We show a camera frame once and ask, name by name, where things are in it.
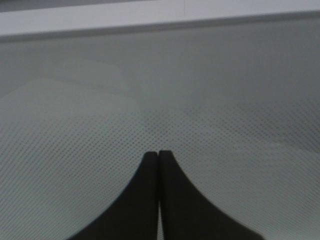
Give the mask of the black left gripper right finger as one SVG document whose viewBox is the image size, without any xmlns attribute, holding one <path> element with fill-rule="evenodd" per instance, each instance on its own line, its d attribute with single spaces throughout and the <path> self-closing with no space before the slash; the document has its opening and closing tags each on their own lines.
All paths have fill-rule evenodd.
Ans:
<svg viewBox="0 0 320 240">
<path fill-rule="evenodd" d="M 166 240 L 261 240 L 263 236 L 213 205 L 192 184 L 170 150 L 159 152 L 159 191 Z"/>
</svg>

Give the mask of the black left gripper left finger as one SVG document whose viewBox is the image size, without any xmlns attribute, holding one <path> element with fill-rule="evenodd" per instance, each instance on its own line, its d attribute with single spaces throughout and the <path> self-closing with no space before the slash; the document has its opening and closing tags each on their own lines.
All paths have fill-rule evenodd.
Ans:
<svg viewBox="0 0 320 240">
<path fill-rule="evenodd" d="M 158 219 L 158 154 L 150 151 L 110 207 L 70 239 L 156 240 Z"/>
</svg>

